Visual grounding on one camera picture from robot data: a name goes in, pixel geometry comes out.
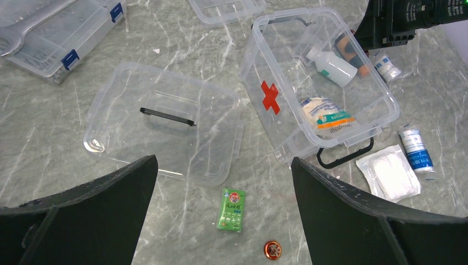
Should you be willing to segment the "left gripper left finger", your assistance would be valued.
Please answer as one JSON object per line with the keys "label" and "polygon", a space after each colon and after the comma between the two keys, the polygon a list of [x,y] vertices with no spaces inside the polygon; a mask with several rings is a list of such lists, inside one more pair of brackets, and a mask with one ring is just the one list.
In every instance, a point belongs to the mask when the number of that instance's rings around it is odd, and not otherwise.
{"label": "left gripper left finger", "polygon": [[155,188],[155,155],[1,208],[2,264],[131,264]]}

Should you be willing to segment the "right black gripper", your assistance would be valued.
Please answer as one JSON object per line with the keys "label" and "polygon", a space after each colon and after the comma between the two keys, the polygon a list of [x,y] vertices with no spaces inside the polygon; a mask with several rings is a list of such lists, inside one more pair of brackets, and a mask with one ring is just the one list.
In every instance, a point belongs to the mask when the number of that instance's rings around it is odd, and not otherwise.
{"label": "right black gripper", "polygon": [[394,28],[395,1],[370,0],[363,20],[354,37],[364,50],[407,45],[416,36],[415,30],[400,31]]}

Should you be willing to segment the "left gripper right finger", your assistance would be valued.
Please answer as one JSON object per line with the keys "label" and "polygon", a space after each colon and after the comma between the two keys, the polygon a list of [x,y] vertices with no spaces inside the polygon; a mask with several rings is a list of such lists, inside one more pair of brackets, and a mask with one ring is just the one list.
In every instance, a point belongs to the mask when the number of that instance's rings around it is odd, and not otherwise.
{"label": "left gripper right finger", "polygon": [[313,264],[466,264],[467,219],[392,203],[300,158],[291,164]]}

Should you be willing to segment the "small bandage roll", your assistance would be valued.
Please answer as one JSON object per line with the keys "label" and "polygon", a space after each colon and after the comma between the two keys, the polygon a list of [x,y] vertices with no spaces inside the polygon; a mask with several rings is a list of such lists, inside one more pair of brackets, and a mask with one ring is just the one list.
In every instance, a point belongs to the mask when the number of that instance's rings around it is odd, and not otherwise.
{"label": "small bandage roll", "polygon": [[396,67],[385,52],[378,52],[373,60],[374,68],[379,75],[386,81],[391,82],[399,77],[402,71]]}

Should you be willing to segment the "white medicine bottle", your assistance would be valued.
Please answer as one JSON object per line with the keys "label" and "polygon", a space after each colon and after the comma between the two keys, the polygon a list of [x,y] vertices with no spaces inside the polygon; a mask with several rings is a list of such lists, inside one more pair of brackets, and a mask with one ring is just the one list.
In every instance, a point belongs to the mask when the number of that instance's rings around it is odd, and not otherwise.
{"label": "white medicine bottle", "polygon": [[317,71],[343,88],[356,76],[358,69],[333,51],[318,51],[314,47],[306,58],[315,63]]}

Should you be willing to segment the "blue white bandage roll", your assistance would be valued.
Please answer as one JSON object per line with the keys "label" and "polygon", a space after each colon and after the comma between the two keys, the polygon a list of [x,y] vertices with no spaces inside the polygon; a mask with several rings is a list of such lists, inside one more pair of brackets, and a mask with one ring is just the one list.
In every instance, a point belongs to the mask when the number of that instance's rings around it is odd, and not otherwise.
{"label": "blue white bandage roll", "polygon": [[419,128],[406,124],[398,131],[407,160],[415,173],[435,172],[433,161],[421,137]]}

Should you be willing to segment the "green sachet packet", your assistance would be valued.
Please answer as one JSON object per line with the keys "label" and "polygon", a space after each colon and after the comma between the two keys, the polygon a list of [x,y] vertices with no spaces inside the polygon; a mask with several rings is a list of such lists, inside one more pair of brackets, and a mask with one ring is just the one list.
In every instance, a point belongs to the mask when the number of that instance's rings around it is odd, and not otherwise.
{"label": "green sachet packet", "polygon": [[246,192],[224,188],[221,194],[216,227],[219,230],[241,232]]}

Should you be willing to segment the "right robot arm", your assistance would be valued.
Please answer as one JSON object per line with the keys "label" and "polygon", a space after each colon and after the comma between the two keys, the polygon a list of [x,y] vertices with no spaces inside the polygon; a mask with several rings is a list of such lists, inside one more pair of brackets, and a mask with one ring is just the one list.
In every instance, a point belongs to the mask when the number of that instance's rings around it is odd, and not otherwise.
{"label": "right robot arm", "polygon": [[407,45],[419,29],[467,20],[467,1],[371,0],[353,35],[369,56]]}

